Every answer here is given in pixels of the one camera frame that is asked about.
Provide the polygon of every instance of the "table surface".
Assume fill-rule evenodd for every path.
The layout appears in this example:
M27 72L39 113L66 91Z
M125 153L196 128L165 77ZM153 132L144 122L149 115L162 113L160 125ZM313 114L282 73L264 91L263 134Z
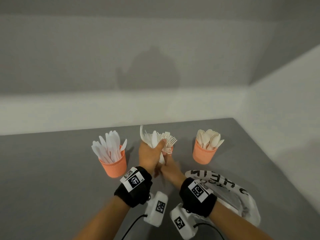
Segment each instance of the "table surface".
M113 195L119 178L109 178L91 149L99 135L116 130L126 148L127 169L138 164L140 126L84 129L0 137L0 238L71 239ZM260 228L274 239L320 239L320 216L232 118L145 125L151 133L169 131L178 139L173 157L183 172L215 171L245 188L255 199ZM208 165L192 158L198 129L213 129L225 142ZM182 239L169 217L181 202L161 179L151 192L169 196L162 225L139 220L126 239ZM115 239L121 239L146 206L131 209ZM200 226L194 239L221 239Z

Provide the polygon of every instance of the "forearm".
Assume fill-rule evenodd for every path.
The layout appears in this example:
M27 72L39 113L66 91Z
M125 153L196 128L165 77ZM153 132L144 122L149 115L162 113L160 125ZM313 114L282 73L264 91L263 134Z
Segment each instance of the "forearm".
M114 196L74 240L112 240L129 209L130 206Z
M209 218L230 240L272 240L262 230L218 201L215 203Z

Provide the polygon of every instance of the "black cable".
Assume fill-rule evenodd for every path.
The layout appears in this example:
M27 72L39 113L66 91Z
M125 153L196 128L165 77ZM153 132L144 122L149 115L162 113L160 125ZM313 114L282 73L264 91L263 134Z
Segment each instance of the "black cable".
M225 240L225 239L223 238L222 234L219 232L219 230L218 230L216 227L214 227L213 225L211 225L211 224L209 224L209 223L205 223L205 222L200 222L200 223L195 224L193 227L196 228L196 227L199 226L199 225L208 225L208 226L214 228L214 229L220 234L220 236L222 237L222 239Z
M122 237L121 240L124 240L124 239L125 239L126 235L127 235L128 232L130 231L130 229L134 226L134 224L135 224L140 218L142 218L142 217L147 217L147 216L148 216L148 215L141 215L141 216L139 216L139 217L132 223L132 225L129 227L129 229L128 229L127 232L124 234L124 236Z

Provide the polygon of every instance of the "wrist strap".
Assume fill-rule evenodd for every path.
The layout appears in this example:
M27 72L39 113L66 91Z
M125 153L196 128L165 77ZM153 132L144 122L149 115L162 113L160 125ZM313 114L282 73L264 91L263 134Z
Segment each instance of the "wrist strap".
M144 204L150 193L152 176L142 167L131 168L122 178L121 184L114 192L128 206L135 207Z
M210 215L217 201L212 190L191 177L183 182L179 195L182 198L183 208L204 217Z

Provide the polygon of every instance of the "black wristband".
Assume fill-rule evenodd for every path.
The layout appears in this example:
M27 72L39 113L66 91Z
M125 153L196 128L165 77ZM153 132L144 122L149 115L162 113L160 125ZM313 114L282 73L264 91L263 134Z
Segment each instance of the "black wristband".
M140 166L136 167L136 169L137 170L132 175L130 175L130 177L127 180L134 178L134 175L138 172L141 173L144 180L140 182L137 186L135 186L130 192L128 192L123 183L121 183L120 186L114 192L115 196L121 198L128 206L132 208L137 206L138 204L143 205L148 200L150 188L152 186L152 176L144 168Z
M194 181L189 177L181 185L179 195L182 198L182 207L194 214L208 217L214 208L217 197Z

